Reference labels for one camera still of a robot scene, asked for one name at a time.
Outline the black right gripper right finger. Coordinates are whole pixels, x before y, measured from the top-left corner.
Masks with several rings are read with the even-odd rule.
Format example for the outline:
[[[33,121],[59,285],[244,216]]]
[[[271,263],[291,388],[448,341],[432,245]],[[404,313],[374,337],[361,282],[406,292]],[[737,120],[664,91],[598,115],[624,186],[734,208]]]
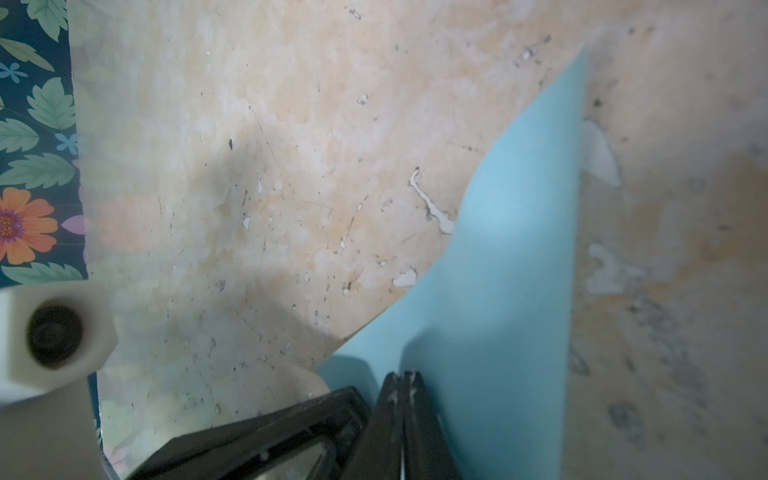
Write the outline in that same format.
[[[418,371],[386,376],[343,479],[460,479]]]

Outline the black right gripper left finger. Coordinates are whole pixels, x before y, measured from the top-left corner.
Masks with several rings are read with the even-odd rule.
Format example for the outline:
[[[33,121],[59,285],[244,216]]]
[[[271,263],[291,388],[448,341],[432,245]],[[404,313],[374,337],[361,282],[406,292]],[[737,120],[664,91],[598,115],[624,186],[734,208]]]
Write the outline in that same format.
[[[339,479],[370,407],[346,387],[270,414],[175,437],[131,479],[254,479],[319,446],[310,479]]]

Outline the light blue square paper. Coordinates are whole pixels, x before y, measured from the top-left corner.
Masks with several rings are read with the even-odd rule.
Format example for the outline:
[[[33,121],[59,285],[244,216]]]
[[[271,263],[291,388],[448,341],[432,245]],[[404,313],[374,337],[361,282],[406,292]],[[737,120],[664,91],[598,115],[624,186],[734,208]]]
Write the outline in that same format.
[[[561,474],[585,91],[579,55],[485,155],[441,257],[319,369],[369,401],[420,372],[467,479]]]

